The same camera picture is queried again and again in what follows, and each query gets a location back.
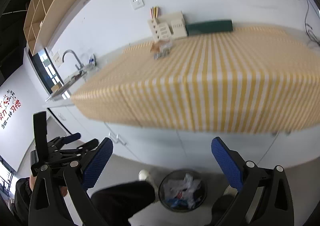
white desk organizer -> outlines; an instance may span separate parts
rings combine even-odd
[[[155,42],[188,36],[182,12],[162,15],[159,18],[148,20],[148,25]]]

black jacket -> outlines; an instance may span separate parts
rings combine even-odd
[[[19,179],[16,183],[13,215],[23,226],[28,226],[31,195],[32,191],[29,185],[29,178]]]

white sneaker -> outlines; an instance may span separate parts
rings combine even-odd
[[[236,188],[231,187],[230,185],[225,189],[223,195],[231,195],[233,197],[236,196],[238,190]]]
[[[146,181],[148,183],[150,183],[150,185],[152,185],[152,187],[154,188],[155,190],[155,196],[156,196],[156,199],[154,201],[154,203],[156,203],[157,201],[159,201],[159,188],[158,186],[155,184],[152,176],[150,175],[150,173],[147,171],[147,170],[141,170],[139,172],[139,181]]]

white cabinet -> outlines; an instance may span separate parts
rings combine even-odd
[[[116,135],[110,134],[110,129],[102,121],[89,120],[86,118],[76,106],[67,106],[70,113],[77,119],[77,121],[86,128],[88,133],[91,135],[91,139],[96,138],[99,142],[103,141],[104,138],[110,138],[113,141],[113,154],[118,156],[138,161],[137,157],[124,146],[121,141],[116,139]]]
[[[170,169],[187,167],[186,155],[175,130],[107,125],[141,162]]]
[[[280,133],[259,166],[273,169],[276,165],[293,167],[320,156],[320,126]]]
[[[76,118],[69,112],[66,106],[50,108],[57,119],[69,130],[72,134],[79,132],[81,134],[81,141],[88,142],[92,140],[92,136],[88,133],[84,126],[82,126]]]
[[[178,131],[188,157],[188,166],[200,172],[221,173],[211,152],[211,141],[219,136],[227,147],[237,151],[247,161],[256,164],[271,146],[274,137],[270,134],[234,134]]]

gray floor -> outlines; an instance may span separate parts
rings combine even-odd
[[[151,167],[138,162],[126,160],[121,157],[112,156],[103,170],[99,180],[93,189],[88,190],[88,194],[119,183],[134,181],[137,179],[141,169],[146,169],[155,177],[156,183],[169,172],[156,167]],[[295,225],[303,225],[309,217],[316,204],[320,200],[320,159],[308,162],[298,167],[286,170],[290,184]],[[205,203],[195,211],[186,214],[173,213],[165,209],[161,203],[151,204],[144,210],[137,213],[130,219],[132,226],[173,226],[173,225],[205,225],[211,220],[210,209],[214,201],[223,193],[228,185],[226,179],[221,174],[204,175],[208,182],[208,197]],[[76,214],[75,208],[66,197],[66,203],[75,223],[81,225],[81,221]]]

